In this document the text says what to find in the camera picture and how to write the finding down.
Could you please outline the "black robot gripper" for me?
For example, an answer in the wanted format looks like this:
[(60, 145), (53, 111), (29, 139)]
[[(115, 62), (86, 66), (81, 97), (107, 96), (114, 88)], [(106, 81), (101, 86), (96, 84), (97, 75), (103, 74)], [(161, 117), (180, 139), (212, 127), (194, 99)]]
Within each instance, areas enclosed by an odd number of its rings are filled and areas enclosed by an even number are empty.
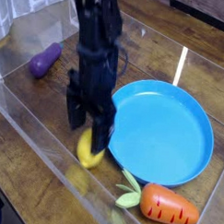
[(116, 85), (118, 48), (92, 51), (77, 47), (78, 70), (68, 71), (66, 90), (67, 115), (72, 130), (85, 123), (86, 114), (93, 117), (91, 152), (97, 155), (109, 145), (114, 127), (115, 106), (112, 91)]

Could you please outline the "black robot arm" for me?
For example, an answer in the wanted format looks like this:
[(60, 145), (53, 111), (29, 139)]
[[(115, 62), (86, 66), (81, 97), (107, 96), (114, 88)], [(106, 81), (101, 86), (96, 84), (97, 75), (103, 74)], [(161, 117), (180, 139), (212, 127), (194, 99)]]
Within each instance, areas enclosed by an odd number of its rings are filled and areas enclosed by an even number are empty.
[(72, 129), (92, 117), (91, 153), (101, 153), (112, 134), (112, 91), (118, 70), (117, 40), (123, 21), (117, 0), (75, 0), (79, 21), (78, 70), (68, 71), (67, 115)]

